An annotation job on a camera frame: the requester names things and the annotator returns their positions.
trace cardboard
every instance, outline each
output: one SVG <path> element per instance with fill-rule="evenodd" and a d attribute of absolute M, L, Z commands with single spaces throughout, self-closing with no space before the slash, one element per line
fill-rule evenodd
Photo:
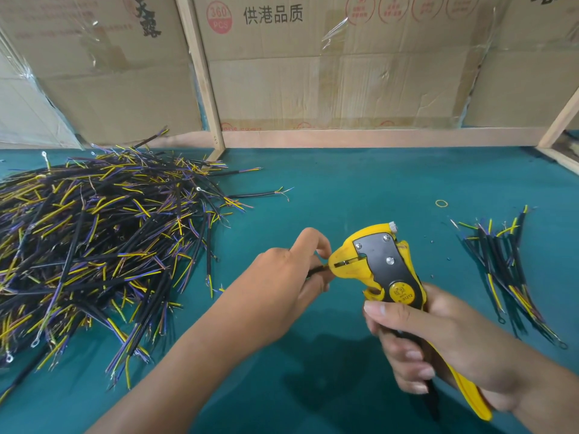
<path fill-rule="evenodd" d="M 194 0 L 224 130 L 457 127 L 505 0 Z"/>
<path fill-rule="evenodd" d="M 0 33 L 0 147 L 6 143 L 80 147 L 60 113 L 27 73 L 25 61 Z"/>
<path fill-rule="evenodd" d="M 547 127 L 579 86 L 577 67 L 579 0 L 512 0 L 464 123 Z"/>
<path fill-rule="evenodd" d="M 0 29 L 88 143 L 202 129 L 174 0 L 0 0 Z"/>

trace round yellow label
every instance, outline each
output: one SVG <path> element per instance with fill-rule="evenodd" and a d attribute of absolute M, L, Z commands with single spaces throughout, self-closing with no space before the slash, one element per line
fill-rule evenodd
<path fill-rule="evenodd" d="M 412 287 L 404 282 L 396 282 L 390 286 L 390 298 L 396 303 L 410 304 L 416 298 Z"/>

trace yellow wire stripper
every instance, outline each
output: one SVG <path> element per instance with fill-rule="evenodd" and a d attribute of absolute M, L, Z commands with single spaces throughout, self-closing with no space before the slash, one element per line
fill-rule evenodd
<path fill-rule="evenodd" d="M 365 284 L 364 296 L 368 300 L 405 303 L 424 310 L 426 292 L 412 265 L 408 243 L 397 241 L 397 232 L 394 222 L 363 228 L 346 239 L 330 256 L 327 267 L 336 277 L 354 278 Z M 400 337 L 420 343 L 415 335 L 400 333 Z M 452 366 L 448 367 L 476 415 L 490 421 L 492 412 L 476 385 Z M 428 385 L 430 393 L 435 394 L 432 384 Z M 438 418 L 435 416 L 437 408 L 432 408 L 432 400 L 426 403 L 433 417 Z"/>

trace green work mat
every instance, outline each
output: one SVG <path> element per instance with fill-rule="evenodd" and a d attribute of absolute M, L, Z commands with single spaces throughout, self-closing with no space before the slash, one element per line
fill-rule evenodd
<path fill-rule="evenodd" d="M 199 158 L 204 152 L 178 150 Z M 73 150 L 48 151 L 53 164 Z M 528 204 L 522 259 L 539 310 L 569 349 L 548 343 L 530 325 L 523 340 L 579 373 L 579 321 L 573 304 L 579 237 L 579 177 L 519 148 L 457 149 L 295 149 L 228 151 L 232 169 L 261 166 L 259 172 L 222 177 L 230 193 L 294 187 L 283 196 L 245 200 L 254 206 L 228 217 L 231 228 L 217 226 L 214 286 L 227 287 L 270 247 L 290 247 L 304 227 L 315 227 L 333 248 L 360 228 L 389 221 L 410 244 L 423 280 L 466 300 L 496 321 L 473 259 L 463 249 L 450 219 L 473 222 L 493 218 L 511 222 Z M 40 151 L 4 150 L 0 175 L 10 169 L 44 166 Z M 438 208 L 435 201 L 448 202 Z M 181 335 L 215 300 L 204 282 L 204 265 L 180 297 L 174 318 Z M 335 280 L 278 343 L 239 366 L 214 394 L 192 427 L 193 433 L 526 433 L 511 416 L 496 414 L 484 423 L 464 399 L 437 381 L 441 422 L 433 423 L 420 398 L 398 390 L 379 342 L 361 315 L 363 285 Z M 510 330 L 507 323 L 503 328 Z M 77 433 L 87 429 L 126 393 L 120 382 L 106 392 L 105 367 L 118 340 L 104 328 L 79 332 L 54 371 L 29 376 L 0 407 L 3 432 Z M 160 359 L 170 342 L 153 353 Z M 29 355 L 0 372 L 6 387 Z M 131 363 L 133 382 L 152 366 Z"/>

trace pile of wires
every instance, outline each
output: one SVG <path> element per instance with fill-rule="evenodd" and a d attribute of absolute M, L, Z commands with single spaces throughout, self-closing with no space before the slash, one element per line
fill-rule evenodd
<path fill-rule="evenodd" d="M 546 324 L 545 319 L 539 313 L 531 298 L 527 279 L 520 258 L 520 241 L 523 234 L 523 225 L 528 214 L 529 207 L 525 205 L 523 211 L 516 217 L 511 226 L 503 224 L 499 231 L 493 231 L 493 220 L 489 220 L 488 229 L 480 223 L 472 226 L 463 222 L 454 222 L 459 229 L 463 244 L 480 263 L 485 273 L 485 286 L 489 297 L 493 302 L 497 319 L 501 324 L 506 320 L 503 314 L 507 314 L 514 331 L 519 338 L 519 332 L 525 332 L 525 327 L 520 319 L 518 311 L 531 322 L 551 343 L 558 342 L 562 349 L 568 346 Z M 469 228 L 473 234 L 465 235 L 460 226 Z M 503 303 L 497 294 L 497 287 L 503 292 Z"/>
<path fill-rule="evenodd" d="M 249 207 L 242 198 L 285 195 L 226 195 L 213 177 L 260 168 L 229 171 L 221 161 L 138 148 L 151 139 L 60 166 L 43 152 L 46 168 L 0 183 L 0 368 L 35 351 L 0 403 L 30 372 L 54 367 L 79 329 L 93 325 L 118 338 L 106 372 L 112 384 L 124 372 L 130 388 L 130 360 L 152 361 L 147 348 L 167 333 L 203 252 L 211 297 L 219 291 L 212 227 Z"/>

